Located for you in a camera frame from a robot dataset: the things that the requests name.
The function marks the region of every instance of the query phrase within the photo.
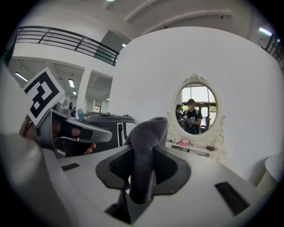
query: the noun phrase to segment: gray cloth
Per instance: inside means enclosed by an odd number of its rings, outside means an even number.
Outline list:
[[[168,120],[165,117],[155,117],[133,128],[125,142],[125,145],[131,144],[134,148],[129,195],[137,204],[144,204],[152,199],[152,189],[156,185],[153,147],[165,146],[167,133]]]

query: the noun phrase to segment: plastic bottle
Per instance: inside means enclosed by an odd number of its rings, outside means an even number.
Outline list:
[[[79,120],[83,120],[83,119],[84,119],[84,112],[83,112],[83,109],[82,109],[82,108],[77,109],[77,112],[78,112]]]

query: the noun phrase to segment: hand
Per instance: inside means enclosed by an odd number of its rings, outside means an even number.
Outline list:
[[[52,125],[52,137],[56,138],[60,135],[60,123],[56,123]],[[71,134],[73,137],[78,137],[81,134],[81,129],[78,128],[72,128]],[[91,144],[91,146],[86,150],[84,154],[90,154],[92,153],[92,149],[96,148],[96,144]]]

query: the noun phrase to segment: black metal railing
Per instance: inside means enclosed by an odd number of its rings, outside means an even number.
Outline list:
[[[77,51],[115,65],[119,53],[83,35],[54,27],[24,26],[17,28],[17,43],[39,43]]]
[[[277,36],[272,34],[270,36],[269,42],[266,47],[263,47],[261,43],[261,48],[268,52],[275,60],[279,63],[284,57],[283,40],[281,41]]]

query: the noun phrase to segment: mirror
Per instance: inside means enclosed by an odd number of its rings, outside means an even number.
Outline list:
[[[179,125],[187,133],[204,133],[215,122],[215,96],[209,87],[200,83],[190,83],[178,93],[175,112]]]

